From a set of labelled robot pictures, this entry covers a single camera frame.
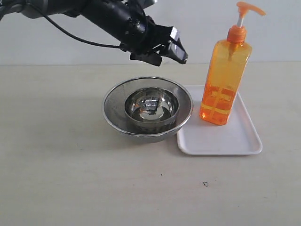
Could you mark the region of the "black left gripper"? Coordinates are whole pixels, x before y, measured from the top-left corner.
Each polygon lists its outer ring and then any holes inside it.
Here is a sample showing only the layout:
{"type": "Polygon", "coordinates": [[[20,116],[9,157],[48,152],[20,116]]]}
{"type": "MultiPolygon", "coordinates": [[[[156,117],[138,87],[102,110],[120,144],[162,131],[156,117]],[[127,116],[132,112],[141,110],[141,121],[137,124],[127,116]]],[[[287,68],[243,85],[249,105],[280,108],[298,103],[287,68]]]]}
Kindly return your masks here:
{"type": "Polygon", "coordinates": [[[180,33],[174,26],[155,24],[150,16],[146,17],[146,25],[136,24],[143,28],[142,33],[133,34],[131,43],[121,43],[123,51],[130,52],[131,60],[142,61],[154,66],[160,66],[162,57],[168,57],[180,64],[186,64],[188,53],[180,41],[180,33]]]}

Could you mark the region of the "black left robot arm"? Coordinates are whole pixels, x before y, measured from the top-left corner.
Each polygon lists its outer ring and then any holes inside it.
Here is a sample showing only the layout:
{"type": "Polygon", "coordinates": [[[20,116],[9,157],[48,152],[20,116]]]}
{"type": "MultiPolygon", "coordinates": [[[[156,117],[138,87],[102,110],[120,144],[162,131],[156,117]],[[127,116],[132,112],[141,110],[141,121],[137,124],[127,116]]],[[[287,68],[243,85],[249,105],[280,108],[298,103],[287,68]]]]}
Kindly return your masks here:
{"type": "Polygon", "coordinates": [[[155,0],[2,0],[0,16],[21,13],[31,19],[43,17],[75,40],[129,52],[131,60],[160,66],[162,58],[167,57],[185,64],[188,53],[181,44],[178,30],[173,26],[156,24],[151,16],[146,15],[144,10],[154,4],[155,0]],[[55,14],[72,18],[83,16],[120,44],[101,44],[79,38],[50,18],[55,14]]]}

